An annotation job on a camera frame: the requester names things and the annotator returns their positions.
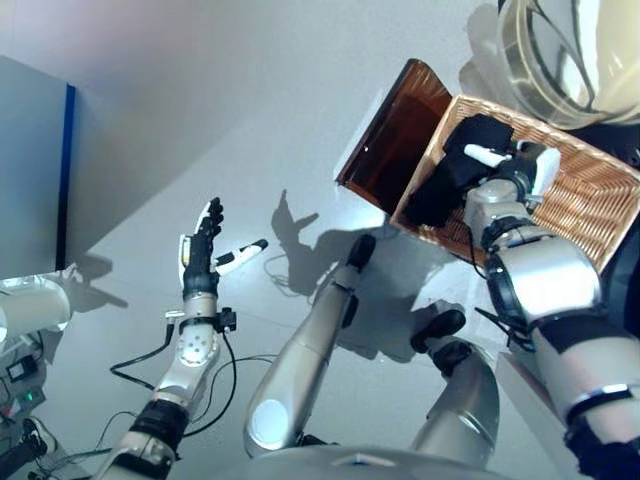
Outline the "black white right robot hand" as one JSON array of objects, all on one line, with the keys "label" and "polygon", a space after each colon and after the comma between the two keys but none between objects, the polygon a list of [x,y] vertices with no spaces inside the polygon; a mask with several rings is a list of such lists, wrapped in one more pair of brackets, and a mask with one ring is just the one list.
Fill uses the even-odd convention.
[{"label": "black white right robot hand", "polygon": [[467,144],[463,153],[489,168],[489,180],[506,180],[516,186],[518,200],[541,204],[559,172],[561,153],[557,148],[527,140],[511,143],[502,152],[478,144]]}]

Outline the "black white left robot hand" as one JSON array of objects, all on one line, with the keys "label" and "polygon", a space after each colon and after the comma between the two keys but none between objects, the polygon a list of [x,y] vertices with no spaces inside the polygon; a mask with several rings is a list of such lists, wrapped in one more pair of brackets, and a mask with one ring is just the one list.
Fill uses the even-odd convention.
[{"label": "black white left robot hand", "polygon": [[178,274],[182,296],[217,294],[219,280],[260,255],[268,246],[259,239],[220,256],[214,254],[214,240],[221,233],[224,207],[219,197],[203,207],[194,232],[182,234],[179,240]]}]

